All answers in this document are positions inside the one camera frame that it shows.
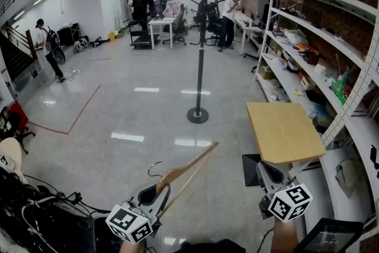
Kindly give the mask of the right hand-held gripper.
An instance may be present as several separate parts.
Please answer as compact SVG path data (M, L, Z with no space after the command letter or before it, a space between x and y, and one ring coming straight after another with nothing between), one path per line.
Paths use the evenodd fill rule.
M259 203L263 219L275 217L282 222L289 222L303 214L313 200L312 194L304 183L292 181L287 167L268 161L259 161L256 165L259 185L265 192ZM290 182L271 189L271 182Z

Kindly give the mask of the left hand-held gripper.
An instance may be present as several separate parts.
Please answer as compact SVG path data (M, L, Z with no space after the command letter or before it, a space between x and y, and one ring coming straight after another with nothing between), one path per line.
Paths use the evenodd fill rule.
M113 207L106 224L114 235L131 244L137 244L148 236L154 237L161 226L158 216L165 208L170 193L170 185L158 194L155 182L143 184L131 192L129 200Z

